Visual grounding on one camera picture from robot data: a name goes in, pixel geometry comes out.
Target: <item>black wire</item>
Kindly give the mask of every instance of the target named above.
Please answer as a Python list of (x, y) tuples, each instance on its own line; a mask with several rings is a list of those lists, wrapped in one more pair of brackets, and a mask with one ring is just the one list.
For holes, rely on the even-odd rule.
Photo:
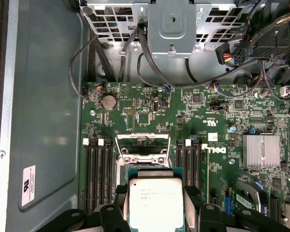
[(156, 85), (150, 82), (147, 82), (141, 75), (140, 69), (141, 69), (141, 58), (144, 55), (144, 53), (141, 53), (137, 59), (137, 66), (136, 66), (136, 70), (137, 70), (137, 75), (139, 77), (139, 79), (145, 83), (146, 85), (152, 86), (152, 87), (164, 87), (164, 85)]
[(224, 74), (221, 74), (219, 76), (216, 76), (214, 78), (211, 78), (209, 80), (206, 80), (206, 81), (202, 81), (202, 82), (198, 82), (198, 83), (195, 83), (195, 84), (190, 84), (190, 85), (175, 85), (173, 83), (170, 82), (170, 80), (165, 77), (162, 72), (160, 71), (160, 69), (156, 66), (152, 56), (151, 56), (151, 53), (149, 51), (149, 48), (148, 48), (148, 44), (147, 44), (147, 41), (146, 41), (146, 36), (145, 36), (145, 31), (144, 31), (144, 28), (139, 28), (139, 40), (140, 40), (140, 43), (141, 43), (141, 47), (143, 49), (143, 53), (144, 53), (144, 56), (150, 66), (150, 68), (154, 71), (154, 73), (165, 83), (167, 83), (168, 85), (170, 85), (171, 87), (173, 88), (179, 88), (179, 89), (188, 89), (188, 88), (195, 88), (195, 87), (200, 87), (200, 86), (203, 86), (203, 85), (206, 85), (206, 84), (210, 84), (211, 82), (213, 81), (219, 81), (223, 78), (226, 78), (232, 74), (234, 74), (235, 72), (241, 70), (241, 69), (244, 69), (250, 65), (253, 65), (253, 64), (256, 64), (259, 62), (258, 59), (253, 59), (247, 63), (244, 63), (243, 65), (241, 66), (238, 66), (237, 68), (235, 69), (232, 69), (231, 71), (227, 72), (227, 73), (224, 73)]
[(279, 100), (279, 101), (290, 101), (290, 97), (288, 97), (288, 98), (282, 98), (282, 97), (278, 96), (278, 95), (273, 91), (273, 89), (272, 89), (272, 87), (271, 87), (271, 84), (270, 84), (270, 82), (269, 82), (268, 73), (267, 73), (266, 70), (265, 70), (265, 62), (262, 62), (262, 63), (261, 63), (261, 67), (262, 67), (263, 78), (264, 78), (265, 83), (266, 83), (268, 89), (270, 90), (272, 96), (273, 96), (274, 98), (276, 98), (277, 100)]
[(269, 67), (269, 69), (267, 70), (267, 76), (268, 76), (268, 80), (273, 80), (274, 76), (271, 77), (270, 74), (271, 72), (277, 70), (277, 69), (283, 69), (283, 68), (288, 68), (289, 65), (288, 64), (273, 64)]
[(257, 10), (261, 7), (261, 5), (265, 2), (265, 0), (259, 0), (250, 10), (248, 17), (247, 17), (247, 22), (250, 23), (252, 20), (253, 16), (257, 12)]
[[(90, 30), (90, 32), (91, 32), (92, 36), (96, 36), (92, 30)], [(106, 57), (106, 54), (104, 52), (104, 49), (103, 49), (100, 41), (94, 40), (93, 45), (96, 48), (98, 57), (100, 59), (101, 65), (102, 65), (102, 68), (105, 72), (105, 78), (107, 79), (108, 82), (116, 82), (116, 78), (115, 78), (112, 66), (111, 66), (108, 58)]]
[(198, 83), (197, 79), (195, 79), (195, 77), (193, 76), (191, 70), (190, 70), (190, 66), (189, 66), (189, 58), (185, 59), (185, 67), (186, 67), (186, 71), (190, 77), (190, 79), (194, 82), (194, 83)]
[(69, 77), (70, 77), (70, 82), (71, 82), (71, 85), (74, 89), (74, 91), (76, 92), (76, 94), (81, 97), (81, 98), (89, 98), (89, 96), (84, 96), (83, 94), (81, 94), (76, 85), (75, 85), (75, 82), (74, 82), (74, 78), (73, 78), (73, 74), (72, 74), (72, 66), (73, 66), (73, 62), (74, 60), (76, 59), (76, 57), (81, 54), (86, 48), (89, 47), (89, 45), (91, 45), (95, 40), (97, 40), (98, 36), (97, 35), (94, 35), (82, 48), (81, 50), (79, 50), (73, 57), (72, 59), (70, 60), (70, 63), (69, 63)]
[(287, 23), (290, 21), (290, 13), (284, 14), (281, 17), (278, 17), (274, 20), (274, 22), (270, 23), (269, 25), (263, 27), (261, 30), (259, 30), (251, 39), (251, 43), (255, 44), (264, 34), (270, 32), (273, 28), (278, 27), (284, 23)]
[[(123, 52), (127, 51), (128, 46), (135, 40), (136, 37), (137, 37), (137, 31), (135, 31), (130, 36), (128, 41), (125, 43), (124, 47), (122, 48)], [(124, 72), (125, 72), (125, 68), (126, 68), (126, 60), (127, 60), (126, 56), (122, 56), (121, 59), (120, 59), (120, 70), (119, 70), (119, 74), (118, 74), (118, 82), (123, 82), (123, 80), (124, 80)]]
[(218, 90), (216, 91), (218, 94), (220, 94), (221, 96), (223, 97), (226, 97), (226, 98), (238, 98), (238, 97), (243, 97), (243, 96), (246, 96), (247, 94), (251, 93), (257, 86), (258, 84), (260, 83), (261, 81), (261, 78), (260, 78), (260, 75), (258, 76), (258, 80), (254, 83), (254, 85), (248, 90), (246, 91), (245, 93), (241, 93), (239, 95), (226, 95), (224, 93), (221, 93), (219, 92)]

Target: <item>white sticker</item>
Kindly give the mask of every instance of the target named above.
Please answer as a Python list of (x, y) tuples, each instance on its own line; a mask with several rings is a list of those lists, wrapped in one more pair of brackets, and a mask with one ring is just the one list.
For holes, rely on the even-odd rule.
[(209, 142), (217, 142), (218, 141), (218, 133), (208, 133), (208, 141)]
[(27, 167), (23, 171), (23, 187), (21, 206), (28, 204), (34, 199), (35, 191), (35, 165)]
[(248, 201), (246, 201), (244, 198), (242, 198), (240, 195), (236, 195), (236, 200), (241, 203), (243, 206), (245, 206), (248, 209), (252, 209), (252, 204)]

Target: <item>motherboard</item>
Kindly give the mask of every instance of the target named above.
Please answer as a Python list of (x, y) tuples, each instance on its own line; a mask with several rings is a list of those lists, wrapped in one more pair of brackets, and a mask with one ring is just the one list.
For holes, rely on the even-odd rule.
[[(215, 88), (88, 83), (79, 207), (114, 200), (135, 168), (181, 168), (183, 186), (227, 214), (252, 208), (290, 228), (290, 101)], [(245, 85), (221, 85), (229, 95)]]

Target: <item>yellow wire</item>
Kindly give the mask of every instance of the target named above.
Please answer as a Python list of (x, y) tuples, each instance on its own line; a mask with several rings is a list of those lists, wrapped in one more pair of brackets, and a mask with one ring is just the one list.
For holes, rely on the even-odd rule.
[(232, 57), (225, 59), (224, 62), (228, 62), (230, 60), (232, 60)]

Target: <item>aluminum heatsink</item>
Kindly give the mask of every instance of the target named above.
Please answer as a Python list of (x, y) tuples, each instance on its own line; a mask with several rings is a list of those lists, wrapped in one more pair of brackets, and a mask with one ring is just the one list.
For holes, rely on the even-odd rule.
[(243, 135), (243, 165), (246, 167), (280, 166), (278, 135)]

